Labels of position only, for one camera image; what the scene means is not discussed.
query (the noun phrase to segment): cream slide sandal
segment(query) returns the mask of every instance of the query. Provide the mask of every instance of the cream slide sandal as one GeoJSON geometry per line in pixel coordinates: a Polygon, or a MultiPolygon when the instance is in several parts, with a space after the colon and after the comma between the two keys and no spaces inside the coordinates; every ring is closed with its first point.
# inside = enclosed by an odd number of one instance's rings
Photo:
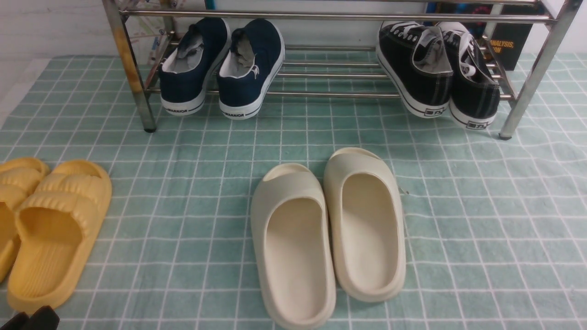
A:
{"type": "Polygon", "coordinates": [[[0,164],[0,282],[21,246],[14,212],[47,174],[49,166],[36,158],[18,158],[0,164]]]}
{"type": "Polygon", "coordinates": [[[286,329],[323,325],[336,304],[324,193],[300,164],[265,175],[251,204],[261,294],[269,316],[286,329]]]}
{"type": "Polygon", "coordinates": [[[8,280],[19,312],[56,308],[73,293],[108,211],[112,183],[86,160],[57,166],[16,212],[20,252],[8,280]]]}
{"type": "Polygon", "coordinates": [[[397,295],[406,277],[406,247],[391,170],[367,150],[340,149],[326,165],[324,193],[340,286],[366,302],[397,295]]]}

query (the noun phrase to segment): white wall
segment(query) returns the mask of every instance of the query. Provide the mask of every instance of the white wall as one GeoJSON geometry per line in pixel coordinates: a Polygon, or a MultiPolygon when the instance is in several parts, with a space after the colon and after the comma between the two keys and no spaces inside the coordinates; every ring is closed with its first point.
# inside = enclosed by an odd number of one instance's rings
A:
{"type": "MultiPolygon", "coordinates": [[[[562,0],[556,2],[558,8],[562,0]]],[[[218,9],[311,12],[419,12],[423,4],[391,2],[217,0],[218,9]]],[[[581,23],[587,20],[587,5],[580,9],[561,52],[587,52],[581,23]]],[[[232,21],[231,26],[244,22],[232,21]]],[[[377,22],[277,21],[288,43],[368,45],[377,22]]],[[[546,34],[535,26],[525,47],[537,52],[546,34]]],[[[102,2],[99,0],[18,0],[0,6],[0,59],[49,58],[58,55],[114,55],[116,50],[102,2]]]]}

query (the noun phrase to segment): rack foot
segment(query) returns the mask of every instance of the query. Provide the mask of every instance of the rack foot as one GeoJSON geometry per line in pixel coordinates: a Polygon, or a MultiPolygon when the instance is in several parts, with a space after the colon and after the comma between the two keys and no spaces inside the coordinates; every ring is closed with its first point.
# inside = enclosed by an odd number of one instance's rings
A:
{"type": "Polygon", "coordinates": [[[512,138],[512,136],[505,136],[505,135],[501,135],[501,133],[500,133],[500,140],[507,141],[507,140],[510,140],[511,138],[512,138]]]}

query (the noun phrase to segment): navy blue sneaker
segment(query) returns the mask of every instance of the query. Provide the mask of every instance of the navy blue sneaker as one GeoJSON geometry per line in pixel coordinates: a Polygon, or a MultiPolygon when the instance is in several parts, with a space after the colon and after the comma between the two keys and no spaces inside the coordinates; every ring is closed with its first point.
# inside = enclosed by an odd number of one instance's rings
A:
{"type": "Polygon", "coordinates": [[[175,116],[204,106],[210,77],[230,47],[230,29],[221,18],[204,18],[190,25],[178,47],[159,68],[161,104],[175,116]]]}
{"type": "Polygon", "coordinates": [[[285,58],[284,38],[270,21],[255,19],[232,33],[218,71],[220,110],[230,119],[255,116],[285,58]]]}

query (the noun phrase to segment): beige slipper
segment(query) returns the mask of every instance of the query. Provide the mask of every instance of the beige slipper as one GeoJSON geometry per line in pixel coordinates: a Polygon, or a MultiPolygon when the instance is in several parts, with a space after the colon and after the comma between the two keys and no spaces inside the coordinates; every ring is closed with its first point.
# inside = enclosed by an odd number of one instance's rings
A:
{"type": "Polygon", "coordinates": [[[286,329],[323,325],[336,304],[326,203],[303,165],[274,167],[251,204],[261,293],[269,316],[286,329]]]}
{"type": "Polygon", "coordinates": [[[324,193],[340,286],[367,302],[397,295],[406,247],[402,200],[388,166],[367,150],[340,149],[326,165],[324,193]]]}

